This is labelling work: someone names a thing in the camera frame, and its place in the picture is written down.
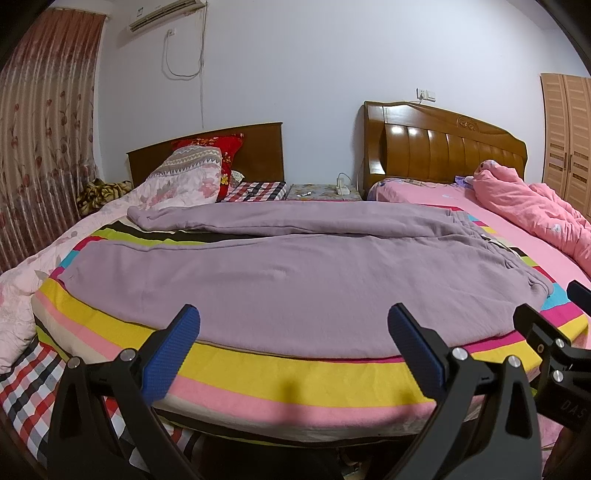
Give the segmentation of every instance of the air conditioner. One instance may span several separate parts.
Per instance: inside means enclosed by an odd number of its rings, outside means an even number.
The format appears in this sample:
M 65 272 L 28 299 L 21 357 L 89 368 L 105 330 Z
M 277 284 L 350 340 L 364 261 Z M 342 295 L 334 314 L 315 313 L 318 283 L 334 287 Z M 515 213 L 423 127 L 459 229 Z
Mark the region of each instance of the air conditioner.
M 169 18 L 194 12 L 204 7 L 201 0 L 177 0 L 169 4 L 147 1 L 144 5 L 134 9 L 129 20 L 129 30 L 132 33 L 143 30 L 148 25 L 162 23 Z

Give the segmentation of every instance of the floral curtain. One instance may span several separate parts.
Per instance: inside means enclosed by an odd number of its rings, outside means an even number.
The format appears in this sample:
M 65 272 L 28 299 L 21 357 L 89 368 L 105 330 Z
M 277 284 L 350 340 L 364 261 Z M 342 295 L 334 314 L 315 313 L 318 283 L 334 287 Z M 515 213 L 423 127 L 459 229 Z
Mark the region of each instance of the floral curtain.
M 0 72 L 0 273 L 74 225 L 94 179 L 95 67 L 104 15 L 48 9 Z

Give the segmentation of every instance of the wardrobe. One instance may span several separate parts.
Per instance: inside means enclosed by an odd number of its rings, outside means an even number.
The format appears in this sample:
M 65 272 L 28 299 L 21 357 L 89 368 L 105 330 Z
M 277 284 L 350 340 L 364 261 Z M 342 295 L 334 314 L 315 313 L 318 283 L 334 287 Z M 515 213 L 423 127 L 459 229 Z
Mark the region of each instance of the wardrobe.
M 544 183 L 591 220 L 591 79 L 543 73 Z

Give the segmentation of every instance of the red pillow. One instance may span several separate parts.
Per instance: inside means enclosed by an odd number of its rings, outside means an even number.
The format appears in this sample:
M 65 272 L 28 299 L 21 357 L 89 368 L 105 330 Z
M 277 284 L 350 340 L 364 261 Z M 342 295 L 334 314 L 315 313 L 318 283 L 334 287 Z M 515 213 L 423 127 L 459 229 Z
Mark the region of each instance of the red pillow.
M 217 201 L 221 202 L 228 195 L 228 186 L 232 175 L 232 162 L 234 155 L 240 150 L 244 139 L 244 134 L 228 135 L 227 137 L 211 138 L 187 138 L 173 142 L 174 149 L 188 147 L 189 145 L 199 145 L 201 147 L 217 147 L 222 152 L 222 177 L 220 179 L 220 191 L 217 194 Z

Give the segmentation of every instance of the glossy wooden headboard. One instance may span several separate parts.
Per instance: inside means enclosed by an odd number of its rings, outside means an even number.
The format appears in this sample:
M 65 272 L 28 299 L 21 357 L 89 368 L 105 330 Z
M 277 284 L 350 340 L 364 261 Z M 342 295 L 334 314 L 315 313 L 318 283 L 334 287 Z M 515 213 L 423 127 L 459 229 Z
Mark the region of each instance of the glossy wooden headboard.
M 527 149 L 506 130 L 409 102 L 365 102 L 363 188 L 386 177 L 452 183 L 493 158 L 523 178 Z
M 129 167 L 134 186 L 144 182 L 173 153 L 173 142 L 186 138 L 211 138 L 244 134 L 244 143 L 234 156 L 232 169 L 245 181 L 283 181 L 282 123 L 245 125 L 200 134 L 187 135 L 129 152 Z

